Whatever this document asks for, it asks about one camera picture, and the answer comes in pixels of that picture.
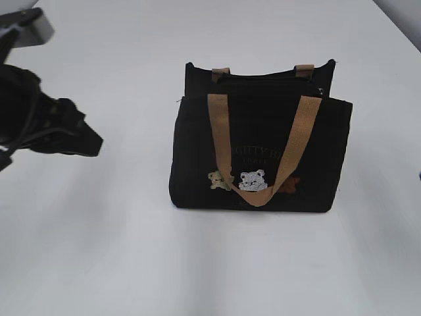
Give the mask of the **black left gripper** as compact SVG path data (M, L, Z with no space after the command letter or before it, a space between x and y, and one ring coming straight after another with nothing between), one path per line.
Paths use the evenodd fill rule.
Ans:
M50 153L96 157L103 139L69 99L42 92L33 72L1 65L1 170L19 149L49 142Z

